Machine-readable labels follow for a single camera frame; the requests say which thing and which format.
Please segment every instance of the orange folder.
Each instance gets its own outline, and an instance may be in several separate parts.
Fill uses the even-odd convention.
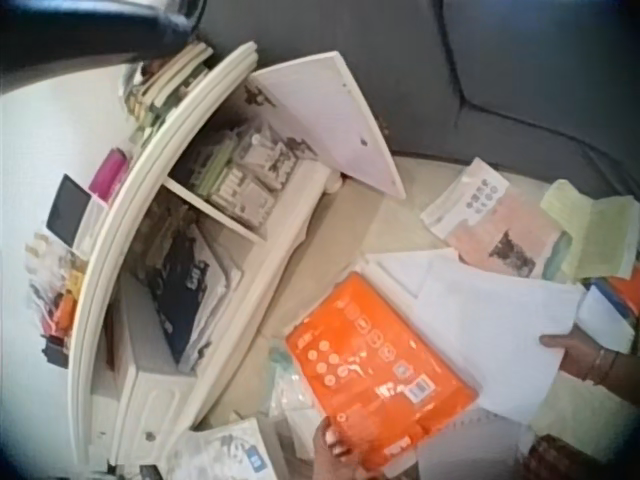
[[[477,397],[358,273],[287,336],[318,403],[374,471]]]
[[[636,263],[633,267],[630,279],[609,277],[607,280],[634,315],[640,316],[640,263]]]

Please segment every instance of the black object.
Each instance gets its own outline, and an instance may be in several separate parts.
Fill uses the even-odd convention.
[[[42,353],[47,358],[47,362],[56,367],[68,369],[69,355],[64,352],[64,340],[58,337],[46,337],[46,344]]]
[[[114,0],[5,0],[2,93],[46,78],[173,55],[195,33],[206,0],[181,13]]]
[[[140,477],[142,480],[163,480],[155,465],[140,465]]]
[[[195,238],[183,231],[173,237],[162,262],[148,278],[171,354],[180,363],[189,345],[196,315],[207,291],[209,264],[195,257]]]
[[[49,211],[47,228],[69,248],[73,248],[76,234],[90,201],[89,192],[69,175],[65,174],[62,177]]]

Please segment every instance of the gray sofa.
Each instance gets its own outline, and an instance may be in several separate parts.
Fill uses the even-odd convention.
[[[640,35],[620,1],[209,0],[222,55],[345,57],[397,153],[640,199]]]

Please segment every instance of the wrist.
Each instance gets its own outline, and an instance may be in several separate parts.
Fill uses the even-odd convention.
[[[596,360],[591,365],[591,368],[585,376],[585,380],[593,382],[594,385],[601,385],[607,380],[609,372],[613,368],[613,364],[616,361],[618,352],[609,350],[607,348],[601,348],[598,352]]]

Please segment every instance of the yellow paper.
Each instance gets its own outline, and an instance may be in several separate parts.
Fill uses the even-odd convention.
[[[640,235],[640,204],[631,196],[592,200],[558,180],[541,206],[571,234],[562,270],[571,278],[629,278]]]

